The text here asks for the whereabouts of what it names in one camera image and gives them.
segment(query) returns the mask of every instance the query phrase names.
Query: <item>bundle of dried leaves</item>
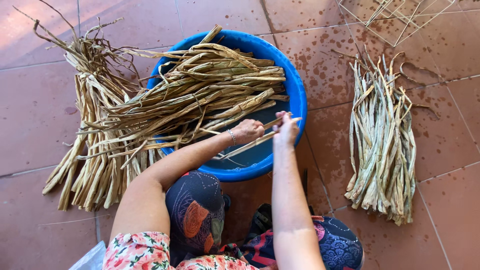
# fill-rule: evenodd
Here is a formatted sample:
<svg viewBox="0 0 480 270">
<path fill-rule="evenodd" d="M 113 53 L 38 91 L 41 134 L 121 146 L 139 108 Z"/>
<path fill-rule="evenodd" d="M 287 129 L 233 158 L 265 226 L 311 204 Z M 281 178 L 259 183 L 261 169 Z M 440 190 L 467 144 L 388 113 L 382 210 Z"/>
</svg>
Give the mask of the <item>bundle of dried leaves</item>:
<svg viewBox="0 0 480 270">
<path fill-rule="evenodd" d="M 350 63 L 355 76 L 355 97 L 350 119 L 350 159 L 354 175 L 345 197 L 353 208 L 361 206 L 370 214 L 386 214 L 395 224 L 413 222 L 416 145 L 412 132 L 411 102 L 402 87 L 395 88 L 401 73 L 393 73 L 395 58 L 374 63 L 365 48 L 364 61 L 357 56 Z M 354 156 L 358 143 L 358 171 Z"/>
<path fill-rule="evenodd" d="M 46 194 L 65 179 L 59 210 L 67 210 L 70 191 L 74 192 L 72 204 L 80 209 L 108 208 L 121 200 L 137 175 L 163 156 L 160 148 L 178 148 L 251 112 L 272 107 L 275 100 L 288 100 L 288 96 L 278 95 L 284 91 L 281 83 L 285 76 L 273 61 L 209 43 L 222 29 L 219 26 L 189 50 L 157 53 L 128 46 L 115 48 L 103 38 L 102 28 L 123 18 L 99 23 L 78 37 L 60 14 L 73 33 L 72 41 L 66 42 L 21 13 L 35 22 L 37 36 L 66 51 L 65 58 L 78 71 L 74 79 L 80 130 L 43 189 Z M 48 37 L 39 35 L 38 27 Z M 176 60 L 162 65 L 174 67 L 159 75 L 163 80 L 147 90 L 141 83 L 145 79 L 136 84 L 122 78 L 120 68 L 139 77 L 134 55 Z M 153 136 L 168 132 L 173 134 L 163 139 L 172 142 L 154 143 Z M 85 145 L 88 152 L 82 155 Z M 85 164 L 77 175 L 79 160 Z"/>
</svg>

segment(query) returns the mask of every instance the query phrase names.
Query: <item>silver bracelet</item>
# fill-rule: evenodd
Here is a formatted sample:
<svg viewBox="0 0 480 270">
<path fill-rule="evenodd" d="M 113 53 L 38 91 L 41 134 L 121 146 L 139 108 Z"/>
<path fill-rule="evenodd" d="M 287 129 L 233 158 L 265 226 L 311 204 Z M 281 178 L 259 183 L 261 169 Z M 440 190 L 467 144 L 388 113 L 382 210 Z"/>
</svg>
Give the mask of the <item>silver bracelet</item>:
<svg viewBox="0 0 480 270">
<path fill-rule="evenodd" d="M 230 133 L 230 135 L 232 135 L 232 139 L 233 139 L 233 146 L 237 145 L 237 140 L 235 139 L 235 135 L 233 134 L 233 132 L 229 129 L 227 129 L 228 133 Z"/>
</svg>

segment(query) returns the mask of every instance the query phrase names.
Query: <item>floral shirt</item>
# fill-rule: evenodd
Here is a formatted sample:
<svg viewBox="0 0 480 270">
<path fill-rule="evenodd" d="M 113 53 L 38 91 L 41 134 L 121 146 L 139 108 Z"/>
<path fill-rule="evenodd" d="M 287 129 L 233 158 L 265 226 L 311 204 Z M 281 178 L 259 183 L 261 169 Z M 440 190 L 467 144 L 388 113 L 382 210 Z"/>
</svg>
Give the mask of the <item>floral shirt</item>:
<svg viewBox="0 0 480 270">
<path fill-rule="evenodd" d="M 139 270 L 258 270 L 241 259 L 207 255 L 170 266 L 170 238 L 159 232 L 118 234 L 108 245 L 103 269 Z"/>
</svg>

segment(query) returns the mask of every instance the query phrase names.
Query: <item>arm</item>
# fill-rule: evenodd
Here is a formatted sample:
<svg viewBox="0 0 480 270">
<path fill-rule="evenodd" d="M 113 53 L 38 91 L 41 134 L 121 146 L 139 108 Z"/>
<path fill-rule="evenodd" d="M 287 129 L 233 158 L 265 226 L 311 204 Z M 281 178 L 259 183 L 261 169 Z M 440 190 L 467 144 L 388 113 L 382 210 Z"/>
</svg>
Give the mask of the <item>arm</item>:
<svg viewBox="0 0 480 270">
<path fill-rule="evenodd" d="M 232 129 L 237 143 L 248 143 L 264 133 L 261 122 L 244 120 Z M 113 222 L 112 239 L 119 233 L 162 232 L 170 235 L 165 192 L 186 172 L 197 169 L 233 145 L 230 133 L 183 147 L 157 161 L 129 185 Z"/>
<path fill-rule="evenodd" d="M 279 269 L 325 269 L 295 158 L 299 132 L 289 114 L 283 115 L 281 131 L 274 136 L 272 218 L 274 251 Z"/>
</svg>

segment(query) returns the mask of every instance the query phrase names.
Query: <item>hand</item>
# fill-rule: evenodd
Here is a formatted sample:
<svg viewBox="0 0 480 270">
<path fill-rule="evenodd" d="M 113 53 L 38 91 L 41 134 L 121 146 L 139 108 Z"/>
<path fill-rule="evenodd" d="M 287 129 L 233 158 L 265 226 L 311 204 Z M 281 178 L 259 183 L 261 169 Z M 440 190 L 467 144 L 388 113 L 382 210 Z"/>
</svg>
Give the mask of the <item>hand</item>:
<svg viewBox="0 0 480 270">
<path fill-rule="evenodd" d="M 265 133 L 264 124 L 253 119 L 245 119 L 231 129 L 237 144 L 247 144 Z"/>
<path fill-rule="evenodd" d="M 274 147 L 293 146 L 300 131 L 296 121 L 292 120 L 290 114 L 284 110 L 277 112 L 275 116 L 282 117 L 282 119 L 280 124 L 272 127 L 274 131 L 280 130 L 273 136 Z"/>
</svg>

